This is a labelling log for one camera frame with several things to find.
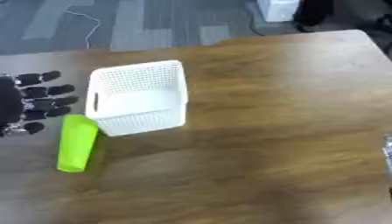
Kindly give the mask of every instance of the green plastic cup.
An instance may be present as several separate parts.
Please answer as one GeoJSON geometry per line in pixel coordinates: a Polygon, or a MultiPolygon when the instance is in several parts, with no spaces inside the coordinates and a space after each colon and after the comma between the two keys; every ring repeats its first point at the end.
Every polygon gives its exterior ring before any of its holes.
{"type": "Polygon", "coordinates": [[[84,172],[97,133],[95,122],[84,115],[65,116],[57,169],[63,172],[84,172]]]}

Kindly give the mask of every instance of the mesh basket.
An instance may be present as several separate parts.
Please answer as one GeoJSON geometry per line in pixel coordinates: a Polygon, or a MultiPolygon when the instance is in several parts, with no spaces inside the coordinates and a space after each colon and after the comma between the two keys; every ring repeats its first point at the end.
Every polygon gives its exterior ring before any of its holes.
{"type": "Polygon", "coordinates": [[[86,116],[107,135],[184,125],[188,94],[177,60],[100,68],[91,74],[86,116]]]}

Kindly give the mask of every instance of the gray carpet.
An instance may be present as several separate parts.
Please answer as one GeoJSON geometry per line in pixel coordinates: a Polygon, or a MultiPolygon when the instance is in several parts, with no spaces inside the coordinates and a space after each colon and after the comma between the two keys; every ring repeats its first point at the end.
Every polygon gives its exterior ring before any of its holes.
{"type": "Polygon", "coordinates": [[[0,4],[0,54],[85,49],[95,22],[65,13],[70,4],[101,20],[91,48],[114,52],[255,36],[246,9],[264,34],[296,32],[290,23],[263,21],[256,0],[8,0],[0,4]]]}

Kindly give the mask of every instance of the robotic hand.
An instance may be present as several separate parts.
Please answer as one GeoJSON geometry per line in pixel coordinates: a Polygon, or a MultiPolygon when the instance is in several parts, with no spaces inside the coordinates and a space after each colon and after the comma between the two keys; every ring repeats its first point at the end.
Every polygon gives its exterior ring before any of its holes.
{"type": "Polygon", "coordinates": [[[71,111],[76,96],[56,97],[74,91],[74,86],[31,87],[60,77],[60,72],[26,73],[17,76],[0,74],[0,137],[35,134],[45,128],[48,117],[63,116],[71,111]]]}

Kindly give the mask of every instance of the wooden table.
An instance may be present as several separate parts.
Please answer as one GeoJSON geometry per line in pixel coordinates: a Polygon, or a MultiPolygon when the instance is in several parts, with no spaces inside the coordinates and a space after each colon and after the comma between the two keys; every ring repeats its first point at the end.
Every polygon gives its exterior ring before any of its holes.
{"type": "Polygon", "coordinates": [[[60,119],[0,140],[0,222],[391,223],[381,147],[392,131],[392,65],[360,31],[3,56],[0,68],[58,69],[57,82],[84,97],[97,67],[173,59],[190,91],[182,128],[101,135],[80,174],[53,168],[60,119]]]}

